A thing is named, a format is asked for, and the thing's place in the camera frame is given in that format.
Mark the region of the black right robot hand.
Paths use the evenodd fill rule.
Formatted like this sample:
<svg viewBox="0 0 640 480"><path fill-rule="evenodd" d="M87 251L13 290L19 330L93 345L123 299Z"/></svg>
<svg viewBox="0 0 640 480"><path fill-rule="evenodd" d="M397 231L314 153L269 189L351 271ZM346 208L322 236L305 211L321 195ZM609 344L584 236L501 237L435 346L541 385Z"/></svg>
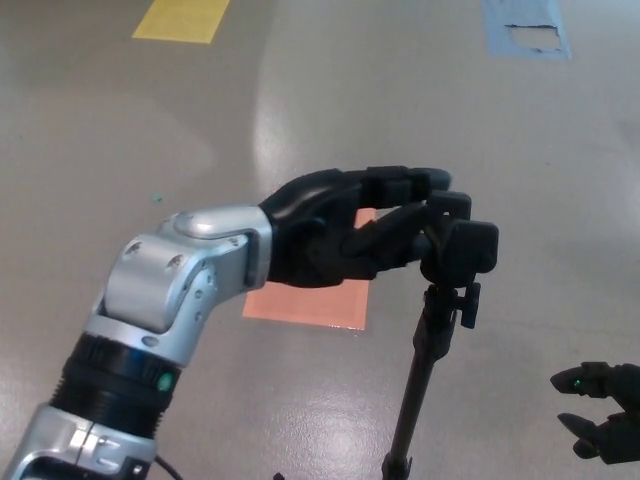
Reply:
<svg viewBox="0 0 640 480"><path fill-rule="evenodd" d="M611 366L606 362L583 362L550 378L562 394L612 398L622 411L602 424L576 414L561 413L558 419L575 437L574 453L581 459L599 458L607 465L639 460L639 367Z"/></svg>

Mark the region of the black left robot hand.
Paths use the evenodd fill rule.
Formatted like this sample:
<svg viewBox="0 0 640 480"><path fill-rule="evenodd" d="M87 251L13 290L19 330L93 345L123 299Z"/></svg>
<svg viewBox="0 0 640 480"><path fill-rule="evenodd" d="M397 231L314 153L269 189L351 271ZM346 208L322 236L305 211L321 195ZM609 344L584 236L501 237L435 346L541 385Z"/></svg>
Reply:
<svg viewBox="0 0 640 480"><path fill-rule="evenodd" d="M424 258L426 202L451 181L442 169L404 166L327 169L289 181L260 204L273 232L269 281L324 288Z"/></svg>

